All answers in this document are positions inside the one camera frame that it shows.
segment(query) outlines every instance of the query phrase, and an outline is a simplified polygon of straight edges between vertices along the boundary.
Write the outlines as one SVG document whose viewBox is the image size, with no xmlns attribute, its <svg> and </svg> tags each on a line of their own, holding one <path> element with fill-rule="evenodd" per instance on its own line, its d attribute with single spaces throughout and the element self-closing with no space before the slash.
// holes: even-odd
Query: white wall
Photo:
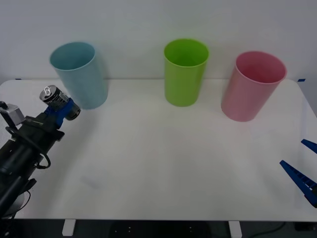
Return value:
<svg viewBox="0 0 317 238">
<path fill-rule="evenodd" d="M 57 77 L 50 53 L 76 40 L 98 47 L 108 77 L 159 78 L 180 37 L 208 44 L 209 78 L 247 50 L 277 55 L 288 78 L 317 76 L 316 0 L 2 0 L 0 78 Z"/>
</svg>

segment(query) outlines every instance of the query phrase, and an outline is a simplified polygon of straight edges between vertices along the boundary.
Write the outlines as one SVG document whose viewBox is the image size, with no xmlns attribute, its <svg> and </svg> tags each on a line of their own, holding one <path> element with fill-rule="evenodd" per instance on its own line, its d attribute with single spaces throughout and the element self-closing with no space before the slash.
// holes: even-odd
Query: pink cup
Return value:
<svg viewBox="0 0 317 238">
<path fill-rule="evenodd" d="M 287 73 L 277 57 L 260 51 L 242 53 L 236 60 L 221 102 L 232 120 L 252 120 Z"/>
</svg>

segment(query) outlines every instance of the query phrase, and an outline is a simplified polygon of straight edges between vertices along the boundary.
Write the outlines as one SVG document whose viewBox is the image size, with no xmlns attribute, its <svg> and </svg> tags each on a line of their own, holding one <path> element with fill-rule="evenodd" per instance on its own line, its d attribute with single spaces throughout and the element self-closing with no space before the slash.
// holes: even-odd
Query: table leg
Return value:
<svg viewBox="0 0 317 238">
<path fill-rule="evenodd" d="M 74 234 L 75 219 L 65 219 L 62 234 L 64 237 L 71 237 Z"/>
<path fill-rule="evenodd" d="M 229 221 L 231 238 L 241 238 L 242 232 L 239 221 Z"/>
</svg>

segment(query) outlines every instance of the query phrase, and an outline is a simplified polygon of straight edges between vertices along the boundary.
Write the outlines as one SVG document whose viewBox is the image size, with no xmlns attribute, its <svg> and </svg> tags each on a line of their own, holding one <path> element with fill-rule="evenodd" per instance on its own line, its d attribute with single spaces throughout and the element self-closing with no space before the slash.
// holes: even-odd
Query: cup rim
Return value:
<svg viewBox="0 0 317 238">
<path fill-rule="evenodd" d="M 282 66 L 283 66 L 283 68 L 284 68 L 284 70 L 285 70 L 284 76 L 283 76 L 279 81 L 272 82 L 272 83 L 258 82 L 258 81 L 255 81 L 255 80 L 250 79 L 250 78 L 248 78 L 247 76 L 245 76 L 245 75 L 238 69 L 237 60 L 238 60 L 238 58 L 239 58 L 241 55 L 246 54 L 246 53 L 252 53 L 252 52 L 265 54 L 265 55 L 271 56 L 271 57 L 275 58 L 276 60 L 278 60 L 278 61 L 282 64 Z M 239 74 L 240 74 L 241 76 L 243 76 L 245 79 L 247 79 L 247 80 L 249 80 L 249 81 L 251 81 L 251 82 L 253 82 L 253 83 L 257 83 L 257 84 L 261 84 L 261 85 L 278 84 L 278 83 L 280 83 L 281 81 L 283 81 L 283 79 L 285 79 L 285 77 L 286 77 L 286 75 L 287 75 L 287 68 L 286 68 L 285 64 L 283 63 L 283 61 L 281 61 L 281 60 L 280 60 L 278 57 L 276 57 L 275 55 L 272 55 L 272 54 L 267 53 L 267 52 L 264 52 L 264 51 L 245 51 L 245 52 L 239 54 L 239 55 L 237 56 L 236 60 L 235 60 L 235 66 L 234 66 L 234 67 L 235 67 L 235 69 L 239 72 Z"/>
<path fill-rule="evenodd" d="M 200 64 L 197 64 L 197 65 L 194 65 L 194 66 L 182 66 L 182 65 L 178 65 L 178 64 L 175 64 L 175 63 L 171 62 L 171 61 L 166 57 L 166 55 L 165 55 L 165 49 L 166 49 L 166 47 L 167 47 L 169 44 L 171 44 L 171 43 L 173 43 L 173 42 L 175 42 L 175 41 L 179 41 L 179 40 L 191 40 L 191 41 L 195 41 L 195 42 L 197 42 L 197 43 L 203 45 L 203 46 L 206 48 L 206 50 L 207 50 L 207 58 L 206 58 L 206 60 L 205 60 L 204 62 L 202 62 L 202 63 L 200 63 Z M 163 53 L 164 53 L 164 58 L 165 58 L 168 62 L 170 62 L 172 65 L 175 65 L 175 66 L 181 67 L 181 68 L 193 68 L 193 67 L 201 66 L 201 65 L 205 64 L 205 63 L 208 61 L 209 55 L 210 55 L 209 49 L 208 49 L 208 47 L 206 46 L 206 44 L 204 44 L 203 42 L 198 41 L 198 40 L 196 40 L 196 39 L 193 39 L 193 38 L 178 38 L 178 39 L 175 39 L 175 40 L 173 40 L 173 41 L 170 41 L 170 42 L 168 42 L 168 44 L 164 47 Z"/>
<path fill-rule="evenodd" d="M 86 64 L 84 64 L 83 66 L 80 66 L 80 67 L 78 67 L 78 68 L 74 68 L 74 69 L 60 69 L 60 68 L 56 68 L 56 67 L 52 64 L 52 55 L 53 55 L 58 49 L 60 49 L 61 47 L 64 47 L 64 46 L 66 46 L 66 45 L 70 45 L 70 44 L 73 44 L 73 43 L 83 43 L 83 44 L 86 44 L 86 45 L 91 46 L 91 47 L 94 49 L 94 56 L 92 57 L 92 59 L 91 59 L 88 63 L 86 63 Z M 65 43 L 65 44 L 63 44 L 63 45 L 57 47 L 55 50 L 53 50 L 53 52 L 50 54 L 50 58 L 49 58 L 49 59 L 50 59 L 50 64 L 51 64 L 51 66 L 52 66 L 54 69 L 59 70 L 59 71 L 67 71 L 67 72 L 69 72 L 69 71 L 75 71 L 75 70 L 81 69 L 81 68 L 83 68 L 83 67 L 89 65 L 89 64 L 94 60 L 95 57 L 96 57 L 96 49 L 95 49 L 95 47 L 94 47 L 93 45 L 91 45 L 91 44 L 89 44 L 89 43 L 87 43 L 87 42 L 83 42 L 83 41 L 72 41 L 72 42 Z"/>
</svg>

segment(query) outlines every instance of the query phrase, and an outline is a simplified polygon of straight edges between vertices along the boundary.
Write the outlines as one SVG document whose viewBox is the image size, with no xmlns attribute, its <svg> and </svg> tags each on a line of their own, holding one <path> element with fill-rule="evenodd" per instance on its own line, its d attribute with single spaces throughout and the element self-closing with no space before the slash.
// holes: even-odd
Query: can lid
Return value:
<svg viewBox="0 0 317 238">
<path fill-rule="evenodd" d="M 44 88 L 42 92 L 40 93 L 40 99 L 43 102 L 50 101 L 52 97 L 54 96 L 55 92 L 57 90 L 57 87 L 55 85 L 50 85 Z"/>
</svg>

